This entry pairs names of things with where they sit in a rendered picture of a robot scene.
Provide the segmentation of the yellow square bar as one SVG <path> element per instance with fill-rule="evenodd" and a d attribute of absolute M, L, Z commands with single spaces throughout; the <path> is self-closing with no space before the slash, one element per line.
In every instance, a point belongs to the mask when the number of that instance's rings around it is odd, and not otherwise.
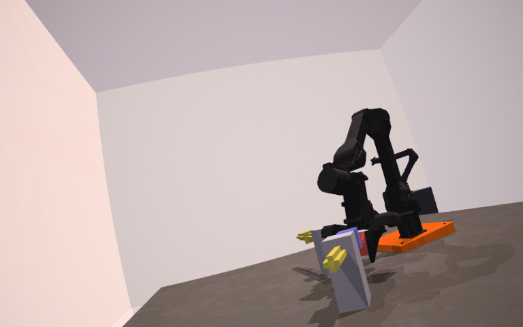
<path fill-rule="evenodd" d="M 298 233 L 298 236 L 296 238 L 300 239 L 300 240 L 305 240 L 306 244 L 314 242 L 314 246 L 315 246 L 315 249 L 316 249 L 316 252 L 317 252 L 317 258 L 318 258 L 319 265 L 320 265 L 320 268 L 321 268 L 321 273 L 323 275 L 327 276 L 327 275 L 330 275 L 329 274 L 330 271 L 329 271 L 328 268 L 327 269 L 323 269 L 323 263 L 326 260 L 326 256 L 325 256 L 324 251 L 323 251 L 322 241 L 325 240 L 326 238 L 322 238 L 322 236 L 321 236 L 322 228 L 309 230 L 309 231 L 304 232 L 304 233 Z"/>

